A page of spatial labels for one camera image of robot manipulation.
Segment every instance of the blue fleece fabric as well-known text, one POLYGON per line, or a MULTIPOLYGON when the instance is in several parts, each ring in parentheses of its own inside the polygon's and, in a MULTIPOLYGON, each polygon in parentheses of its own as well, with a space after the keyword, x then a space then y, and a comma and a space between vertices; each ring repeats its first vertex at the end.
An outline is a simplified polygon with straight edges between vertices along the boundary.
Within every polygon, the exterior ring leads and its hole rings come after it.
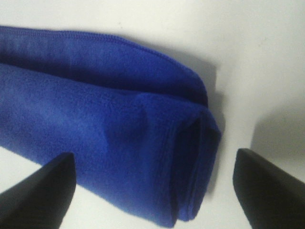
POLYGON ((193 219, 220 132, 203 82, 120 37, 0 27, 0 145, 44 164, 75 154, 77 182, 172 227, 193 219))

